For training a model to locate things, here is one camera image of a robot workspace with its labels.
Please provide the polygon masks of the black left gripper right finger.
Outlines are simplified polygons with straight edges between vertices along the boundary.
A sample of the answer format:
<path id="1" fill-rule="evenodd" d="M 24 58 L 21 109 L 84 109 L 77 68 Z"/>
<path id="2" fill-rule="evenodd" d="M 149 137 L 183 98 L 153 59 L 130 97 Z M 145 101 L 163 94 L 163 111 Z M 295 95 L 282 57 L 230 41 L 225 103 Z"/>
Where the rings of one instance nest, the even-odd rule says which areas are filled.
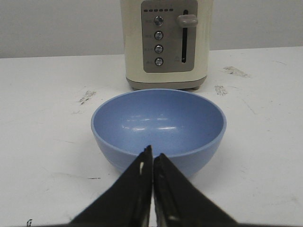
<path id="1" fill-rule="evenodd" d="M 153 162 L 153 189 L 158 224 L 236 224 L 204 196 L 165 154 Z"/>

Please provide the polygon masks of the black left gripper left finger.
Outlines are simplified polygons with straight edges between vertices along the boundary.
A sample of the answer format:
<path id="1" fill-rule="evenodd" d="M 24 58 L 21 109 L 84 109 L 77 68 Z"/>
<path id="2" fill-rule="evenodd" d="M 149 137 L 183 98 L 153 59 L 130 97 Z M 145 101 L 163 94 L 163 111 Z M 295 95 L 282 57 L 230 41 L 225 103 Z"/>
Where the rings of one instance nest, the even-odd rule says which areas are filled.
<path id="1" fill-rule="evenodd" d="M 71 223 L 148 224 L 151 197 L 152 147 L 149 145 L 117 181 Z"/>

